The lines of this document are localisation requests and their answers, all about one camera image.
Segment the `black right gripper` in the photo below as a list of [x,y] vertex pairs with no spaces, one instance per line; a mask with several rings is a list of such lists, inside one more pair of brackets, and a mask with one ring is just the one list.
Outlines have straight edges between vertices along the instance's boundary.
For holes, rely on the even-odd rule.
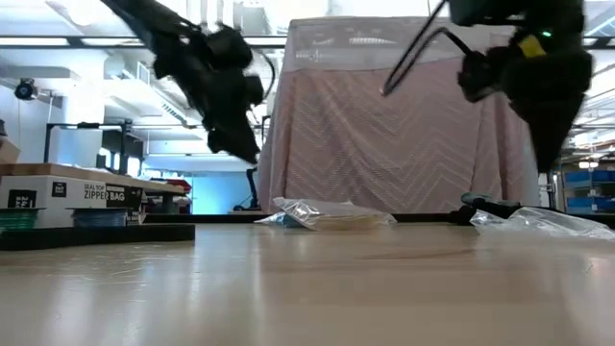
[[526,120],[555,115],[528,122],[538,172],[548,173],[583,104],[593,67],[591,54],[576,44],[567,46],[553,37],[522,33],[506,45],[468,53],[457,83],[472,103],[500,92]]

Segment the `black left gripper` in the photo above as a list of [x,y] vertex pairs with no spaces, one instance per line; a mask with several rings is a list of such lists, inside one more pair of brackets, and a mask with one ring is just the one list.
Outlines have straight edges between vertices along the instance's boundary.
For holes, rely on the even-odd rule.
[[155,74],[171,77],[203,117],[212,153],[258,163],[260,149],[246,112],[265,96],[261,78],[246,69],[253,51],[235,28],[206,34],[194,27],[153,34]]

